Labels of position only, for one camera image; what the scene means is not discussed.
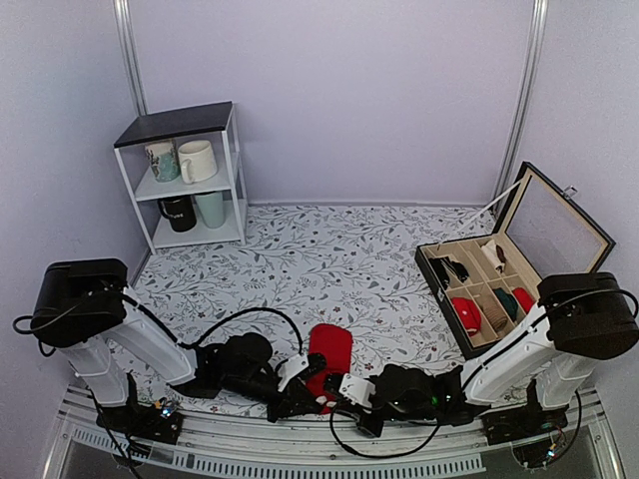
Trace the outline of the red sock pair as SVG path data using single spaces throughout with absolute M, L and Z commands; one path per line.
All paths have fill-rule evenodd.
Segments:
M 309 353 L 320 353 L 326 360 L 326 368 L 306 380 L 306 386 L 315 398 L 324 396 L 327 401 L 335 400 L 324 391 L 323 383 L 331 373 L 350 372 L 352 344 L 351 333 L 342 327 L 321 323 L 311 330 Z

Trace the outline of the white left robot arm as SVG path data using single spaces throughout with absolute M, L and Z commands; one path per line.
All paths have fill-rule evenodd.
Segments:
M 24 332 L 63 353 L 91 389 L 105 422 L 128 433 L 141 432 L 149 414 L 109 341 L 186 397 L 213 399 L 230 390 L 265 403 L 271 422 L 322 410 L 304 383 L 324 368 L 321 355 L 298 353 L 272 367 L 270 342 L 254 332 L 223 343 L 184 343 L 134 296 L 127 268 L 116 258 L 50 264 Z

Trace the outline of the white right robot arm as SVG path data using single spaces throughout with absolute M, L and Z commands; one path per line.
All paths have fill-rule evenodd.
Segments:
M 323 384 L 339 412 L 373 437 L 390 420 L 460 426 L 481 418 L 492 443 L 564 427 L 594 366 L 637 344 L 638 300 L 609 272 L 551 275 L 537 289 L 510 333 L 448 372 L 388 364 L 367 379 L 332 373 Z

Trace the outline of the black socks in box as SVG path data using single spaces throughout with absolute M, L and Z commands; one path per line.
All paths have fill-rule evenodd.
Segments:
M 430 258 L 428 262 L 444 289 L 450 286 L 453 277 L 461 283 L 469 279 L 469 272 L 466 267 L 461 262 L 455 261 L 449 256 L 433 257 Z

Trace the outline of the floral table mat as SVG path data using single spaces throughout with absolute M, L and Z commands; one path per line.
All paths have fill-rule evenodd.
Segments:
M 462 227 L 488 234 L 494 217 L 468 208 L 252 207 L 245 242 L 163 249 L 135 293 L 187 343 L 256 332 L 279 363 L 329 323 L 352 334 L 359 376 L 389 363 L 443 373 L 463 357 L 414 254 Z

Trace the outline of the red rolled sock with white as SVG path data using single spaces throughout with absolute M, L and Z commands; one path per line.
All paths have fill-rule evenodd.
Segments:
M 466 333 L 469 336 L 478 333 L 481 328 L 481 314 L 475 302 L 465 297 L 453 297 L 451 303 Z

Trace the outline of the tan rolled sock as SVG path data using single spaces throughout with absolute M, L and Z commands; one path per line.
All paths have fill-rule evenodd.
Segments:
M 511 330 L 510 318 L 495 297 L 484 295 L 477 301 L 488 323 L 497 334 L 506 334 Z

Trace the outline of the black compartment storage box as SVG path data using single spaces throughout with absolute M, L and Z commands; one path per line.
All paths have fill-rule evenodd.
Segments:
M 507 259 L 504 273 L 498 273 L 480 250 L 489 240 L 495 240 L 503 248 Z M 495 297 L 495 288 L 512 294 L 516 287 L 524 287 L 536 301 L 537 285 L 545 277 L 593 272 L 614 246 L 613 237 L 573 200 L 570 189 L 560 189 L 533 164 L 524 162 L 490 234 L 478 236 L 469 227 L 462 227 L 452 239 L 418 246 L 415 261 L 463 357 L 471 359 L 495 345 L 526 315 L 519 305 L 520 320 L 510 319 L 511 330 L 497 334 L 478 304 L 481 296 Z M 453 277 L 450 286 L 444 289 L 428 262 L 440 256 L 461 262 L 469 272 L 469 279 L 461 283 Z M 453 297 L 472 299 L 478 307 L 481 328 L 475 335 L 466 333 L 451 303 Z

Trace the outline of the green rolled sock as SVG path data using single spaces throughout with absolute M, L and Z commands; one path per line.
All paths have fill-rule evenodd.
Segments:
M 518 322 L 522 315 L 520 314 L 520 306 L 515 296 L 503 288 L 495 288 L 493 293 L 509 318 L 513 322 Z

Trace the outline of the mint green tumbler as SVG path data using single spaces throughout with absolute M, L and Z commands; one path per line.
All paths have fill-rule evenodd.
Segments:
M 225 222 L 224 193 L 212 192 L 195 195 L 195 201 L 204 224 L 209 229 L 217 229 Z

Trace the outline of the red rolled sock right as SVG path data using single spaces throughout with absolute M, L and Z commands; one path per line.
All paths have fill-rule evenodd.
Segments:
M 535 304 L 534 298 L 524 287 L 516 287 L 512 291 L 512 294 L 525 313 L 528 313 L 532 306 Z

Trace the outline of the white sock in box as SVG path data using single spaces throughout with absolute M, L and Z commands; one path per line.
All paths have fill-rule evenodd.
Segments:
M 494 239 L 489 240 L 480 247 L 487 260 L 498 273 L 504 273 L 507 259 L 503 248 Z

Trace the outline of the black mug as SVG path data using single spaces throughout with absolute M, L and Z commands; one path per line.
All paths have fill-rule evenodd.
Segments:
M 160 214 L 169 221 L 176 233 L 185 233 L 197 224 L 197 218 L 190 196 L 178 196 L 157 200 Z

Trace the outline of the cream white mug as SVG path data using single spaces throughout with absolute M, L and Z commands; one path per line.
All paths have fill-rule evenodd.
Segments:
M 182 179 L 188 185 L 205 181 L 218 172 L 213 146 L 208 140 L 180 145 L 178 157 Z

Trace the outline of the white shelf black top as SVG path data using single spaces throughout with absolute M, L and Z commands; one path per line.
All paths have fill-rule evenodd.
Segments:
M 248 199 L 233 102 L 141 116 L 114 154 L 151 253 L 245 242 Z

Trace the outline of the teal patterned mug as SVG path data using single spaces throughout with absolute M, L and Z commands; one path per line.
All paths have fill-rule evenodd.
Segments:
M 179 160 L 173 140 L 145 146 L 145 154 L 158 183 L 168 183 L 181 175 Z

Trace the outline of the right metal pole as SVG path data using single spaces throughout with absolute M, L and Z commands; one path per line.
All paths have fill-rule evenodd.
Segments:
M 549 2 L 547 0 L 535 0 L 533 2 L 523 74 L 515 105 L 514 117 L 508 134 L 500 171 L 493 189 L 493 198 L 495 200 L 505 192 L 515 166 L 515 160 L 532 99 L 535 76 L 542 53 L 548 4 Z

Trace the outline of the metal pole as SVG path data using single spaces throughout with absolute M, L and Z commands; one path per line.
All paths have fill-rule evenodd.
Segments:
M 500 171 L 493 189 L 493 198 L 495 200 L 505 192 L 515 166 L 515 160 L 532 99 L 535 76 L 542 53 L 548 4 L 549 2 L 547 0 L 535 0 L 533 2 L 523 74 L 515 105 L 514 117 L 508 134 Z
M 138 116 L 148 113 L 128 0 L 114 0 L 116 28 L 132 102 Z

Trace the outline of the left metal pole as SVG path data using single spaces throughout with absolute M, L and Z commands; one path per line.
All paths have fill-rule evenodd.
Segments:
M 132 102 L 138 116 L 148 113 L 128 0 L 114 0 L 116 28 Z

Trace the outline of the metal front rail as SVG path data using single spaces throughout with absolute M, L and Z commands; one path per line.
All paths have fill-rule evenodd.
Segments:
M 68 388 L 59 408 L 45 478 L 626 478 L 595 389 L 580 394 L 583 418 L 571 449 L 547 468 L 528 470 L 513 456 L 517 446 L 546 449 L 548 434 L 489 445 L 481 420 L 444 426 L 437 433 L 390 423 L 378 439 L 361 437 L 352 422 L 333 425 L 301 419 L 271 424 L 263 418 L 187 411 L 176 445 L 148 442 L 129 470 L 112 436 L 96 423 L 86 390 Z M 565 428 L 578 417 L 572 401 Z

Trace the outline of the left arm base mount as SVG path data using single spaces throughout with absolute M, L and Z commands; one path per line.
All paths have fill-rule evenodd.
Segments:
M 128 398 L 123 406 L 106 407 L 98 404 L 97 424 L 104 429 L 124 433 L 128 438 L 142 438 L 176 445 L 184 416 L 178 411 L 179 403 L 162 397 L 152 405 L 138 402 L 136 383 L 127 374 Z

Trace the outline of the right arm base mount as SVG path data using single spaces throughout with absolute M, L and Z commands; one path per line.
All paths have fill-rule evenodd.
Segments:
M 547 468 L 557 463 L 571 449 L 580 432 L 583 418 L 583 404 L 579 392 L 575 393 L 578 404 L 577 424 L 570 439 L 564 428 L 568 425 L 567 406 L 543 410 L 537 395 L 537 381 L 532 379 L 526 388 L 525 405 L 495 411 L 481 416 L 483 431 L 489 445 L 512 442 L 514 440 L 548 434 L 543 450 L 540 446 L 528 444 L 513 449 L 518 463 L 528 470 Z

